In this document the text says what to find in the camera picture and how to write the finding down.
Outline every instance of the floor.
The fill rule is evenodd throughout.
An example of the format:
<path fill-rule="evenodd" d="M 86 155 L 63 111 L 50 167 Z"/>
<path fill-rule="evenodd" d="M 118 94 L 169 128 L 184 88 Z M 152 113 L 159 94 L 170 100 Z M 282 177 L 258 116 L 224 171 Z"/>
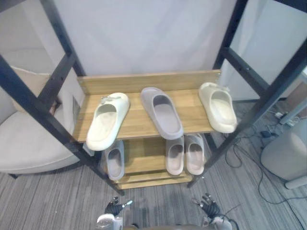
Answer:
<path fill-rule="evenodd" d="M 251 103 L 235 104 L 237 116 L 242 116 L 250 106 Z M 266 125 L 277 133 L 282 132 L 282 128 L 274 124 L 276 120 L 268 112 L 255 127 L 257 132 L 266 130 Z M 249 134 L 253 134 L 252 128 L 243 135 Z M 217 145 L 223 141 L 219 133 L 214 133 L 213 138 Z M 257 160 L 262 144 L 257 136 L 243 138 L 239 143 Z M 186 184 L 174 184 L 126 190 L 125 196 L 120 197 L 121 202 L 133 199 L 134 203 L 121 214 L 125 224 L 137 223 L 140 227 L 199 225 L 204 213 L 191 198 L 199 199 L 209 192 L 223 213 L 241 204 L 227 214 L 238 222 L 241 230 L 300 230 L 302 227 L 292 210 L 307 229 L 307 199 L 290 200 L 292 210 L 286 202 L 279 205 L 265 202 L 257 191 L 259 168 L 242 153 L 238 154 L 242 167 L 231 168 L 222 157 L 191 189 L 187 189 Z M 232 148 L 227 159 L 233 165 L 239 163 Z M 307 186 L 287 190 L 280 179 L 268 175 L 285 197 L 307 196 Z M 261 191 L 270 201 L 281 200 L 266 177 Z M 89 168 L 79 164 L 55 172 L 23 175 L 16 180 L 0 173 L 0 229 L 94 230 L 97 217 L 116 195 Z"/>

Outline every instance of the chair cushion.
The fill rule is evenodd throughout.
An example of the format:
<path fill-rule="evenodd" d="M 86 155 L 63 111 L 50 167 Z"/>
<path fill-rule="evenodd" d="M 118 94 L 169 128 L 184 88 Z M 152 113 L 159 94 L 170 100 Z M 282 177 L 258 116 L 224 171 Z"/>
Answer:
<path fill-rule="evenodd" d="M 57 110 L 55 117 L 61 117 L 61 112 Z M 43 172 L 79 160 L 29 114 L 22 112 L 14 113 L 0 125 L 0 146 L 0 171 L 5 173 Z M 66 165 L 57 164 L 59 161 L 66 161 Z"/>

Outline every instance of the power strip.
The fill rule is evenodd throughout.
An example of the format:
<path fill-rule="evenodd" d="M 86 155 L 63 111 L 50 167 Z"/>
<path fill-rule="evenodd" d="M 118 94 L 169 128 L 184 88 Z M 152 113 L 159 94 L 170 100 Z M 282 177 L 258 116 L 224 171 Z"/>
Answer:
<path fill-rule="evenodd" d="M 279 112 L 275 113 L 275 117 L 278 119 L 280 119 L 282 116 L 283 116 L 282 113 L 279 113 Z"/>

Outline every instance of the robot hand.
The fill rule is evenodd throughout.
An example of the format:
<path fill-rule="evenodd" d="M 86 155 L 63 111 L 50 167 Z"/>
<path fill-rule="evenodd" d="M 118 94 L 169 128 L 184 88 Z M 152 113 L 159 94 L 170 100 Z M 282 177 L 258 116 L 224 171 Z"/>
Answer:
<path fill-rule="evenodd" d="M 131 205 L 132 200 L 129 200 L 125 204 L 118 204 L 118 196 L 114 197 L 105 208 L 105 214 L 113 214 L 115 217 L 123 210 L 127 205 Z"/>
<path fill-rule="evenodd" d="M 209 193 L 203 195 L 202 199 L 203 200 L 201 202 L 198 202 L 195 198 L 193 198 L 192 201 L 193 203 L 199 205 L 209 218 L 213 219 L 214 217 L 220 215 L 220 208 Z"/>
<path fill-rule="evenodd" d="M 218 207 L 217 203 L 212 199 L 209 193 L 206 193 L 202 196 L 202 201 L 198 201 L 197 199 L 193 198 L 192 202 L 202 208 L 202 210 L 207 214 L 208 218 L 211 219 L 210 221 L 208 218 L 203 219 L 202 226 L 214 226 L 216 230 L 232 230 L 231 221 L 235 223 L 236 229 L 238 230 L 238 224 L 233 219 L 227 218 L 227 216 L 221 214 L 220 208 Z"/>

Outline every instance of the shoe rack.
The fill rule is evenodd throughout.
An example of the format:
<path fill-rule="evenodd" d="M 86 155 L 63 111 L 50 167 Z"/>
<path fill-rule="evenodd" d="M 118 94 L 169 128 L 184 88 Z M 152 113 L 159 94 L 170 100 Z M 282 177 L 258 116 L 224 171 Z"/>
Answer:
<path fill-rule="evenodd" d="M 198 97 L 198 88 L 204 82 L 216 83 L 219 74 L 219 70 L 209 70 L 79 77 L 86 95 L 73 136 L 79 142 L 85 142 L 95 108 L 102 96 L 114 92 L 126 93 L 130 99 L 130 109 L 117 136 L 124 140 L 125 175 L 115 183 L 121 189 L 129 189 L 189 182 L 192 176 L 186 170 L 178 176 L 166 171 L 165 140 L 144 110 L 140 92 L 145 87 L 165 91 L 176 106 L 185 134 L 209 133 L 213 129 Z"/>

